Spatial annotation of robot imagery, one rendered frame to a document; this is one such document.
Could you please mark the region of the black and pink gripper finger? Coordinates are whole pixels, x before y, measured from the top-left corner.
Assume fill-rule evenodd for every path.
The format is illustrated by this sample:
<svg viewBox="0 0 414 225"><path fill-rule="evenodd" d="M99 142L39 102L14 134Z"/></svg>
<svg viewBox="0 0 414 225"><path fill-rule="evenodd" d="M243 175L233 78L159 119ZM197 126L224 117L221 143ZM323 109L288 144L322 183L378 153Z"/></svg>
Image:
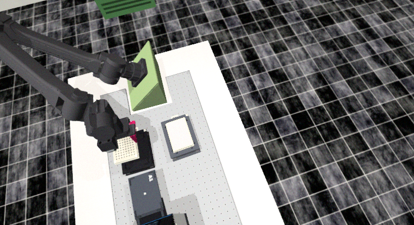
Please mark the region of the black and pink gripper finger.
<svg viewBox="0 0 414 225"><path fill-rule="evenodd" d="M135 143L137 143L137 138L136 138L136 123L135 123L135 121L131 121L130 122L130 125L131 124L135 124L135 134L134 135L132 135L132 136L130 136L130 138L135 142Z"/></svg>

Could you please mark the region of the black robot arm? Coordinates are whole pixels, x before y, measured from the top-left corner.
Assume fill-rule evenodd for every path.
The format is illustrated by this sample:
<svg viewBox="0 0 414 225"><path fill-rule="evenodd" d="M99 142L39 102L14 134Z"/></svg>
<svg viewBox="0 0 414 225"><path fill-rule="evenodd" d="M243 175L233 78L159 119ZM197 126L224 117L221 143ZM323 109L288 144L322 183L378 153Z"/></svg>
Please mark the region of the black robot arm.
<svg viewBox="0 0 414 225"><path fill-rule="evenodd" d="M63 118L84 122L86 134L98 140L97 147L102 152L117 151L116 137L123 133L123 124L117 115L113 119L114 111L108 101L94 102L93 94L63 82L16 43L84 67L109 85L117 84L122 77L137 87L148 74L146 60L127 62L104 51L92 54L32 31L13 21L12 16L0 14L0 60L41 93Z"/></svg>

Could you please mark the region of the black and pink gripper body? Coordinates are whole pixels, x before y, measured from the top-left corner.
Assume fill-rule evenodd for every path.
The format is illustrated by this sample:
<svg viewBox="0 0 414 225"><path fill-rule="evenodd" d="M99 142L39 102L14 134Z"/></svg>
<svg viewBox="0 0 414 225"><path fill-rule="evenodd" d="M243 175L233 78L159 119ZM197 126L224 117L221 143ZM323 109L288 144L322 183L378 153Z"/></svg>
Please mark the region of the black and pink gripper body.
<svg viewBox="0 0 414 225"><path fill-rule="evenodd" d="M132 136L132 135L135 134L135 124L133 123L133 124L129 125L130 119L128 117L121 118L120 121L123 124L123 133L118 134L117 139Z"/></svg>

